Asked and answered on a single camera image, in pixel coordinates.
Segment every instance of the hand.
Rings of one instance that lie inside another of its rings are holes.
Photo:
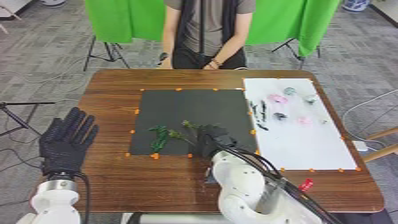
[[[208,65],[204,66],[203,69],[204,69],[204,70],[217,70],[217,69],[219,69],[219,65],[215,64],[213,61],[208,63]]]
[[[85,152],[100,129],[98,125],[92,126],[92,124],[94,116],[87,116],[85,119],[85,112],[76,107],[71,109],[64,120],[60,118],[53,119],[39,139],[39,153],[41,157],[44,157],[44,175],[60,172],[68,174],[80,172]]]
[[[162,61],[162,65],[158,66],[156,69],[172,69],[171,58],[167,58],[167,59]]]

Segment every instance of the person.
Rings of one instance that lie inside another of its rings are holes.
[[[204,0],[204,61],[199,55],[201,0],[163,0],[160,69],[238,69],[256,0]]]

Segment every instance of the paper sheet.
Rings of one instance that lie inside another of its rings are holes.
[[[295,95],[284,94],[284,89],[295,88]],[[286,97],[288,103],[275,103],[270,95]],[[311,105],[306,97],[314,95]],[[341,134],[332,122],[322,99],[316,95],[309,79],[245,79],[245,98],[261,112],[261,100],[267,103],[267,120],[252,113],[256,140],[261,156],[275,167],[286,170],[345,170],[355,169],[355,161],[341,140]],[[274,114],[286,114],[281,121]]]

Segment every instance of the green backdrop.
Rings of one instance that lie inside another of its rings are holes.
[[[338,5],[339,0],[258,0],[247,44],[295,38],[306,57],[316,50]],[[163,0],[85,0],[85,8],[98,40],[162,40]]]

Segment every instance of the wooden table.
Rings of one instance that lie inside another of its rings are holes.
[[[100,135],[91,147],[84,172],[92,182],[92,212],[219,212],[219,186],[206,185],[208,161],[187,156],[128,156],[140,89],[233,89],[242,78],[307,78],[314,81],[329,113],[348,139],[341,121],[309,72],[304,71],[201,71],[101,70],[91,80],[80,108],[96,115]],[[377,212],[384,208],[380,190],[370,176],[352,142],[350,153],[361,171],[286,171],[299,185],[313,178],[309,195],[330,212]],[[84,198],[78,203],[84,209]]]

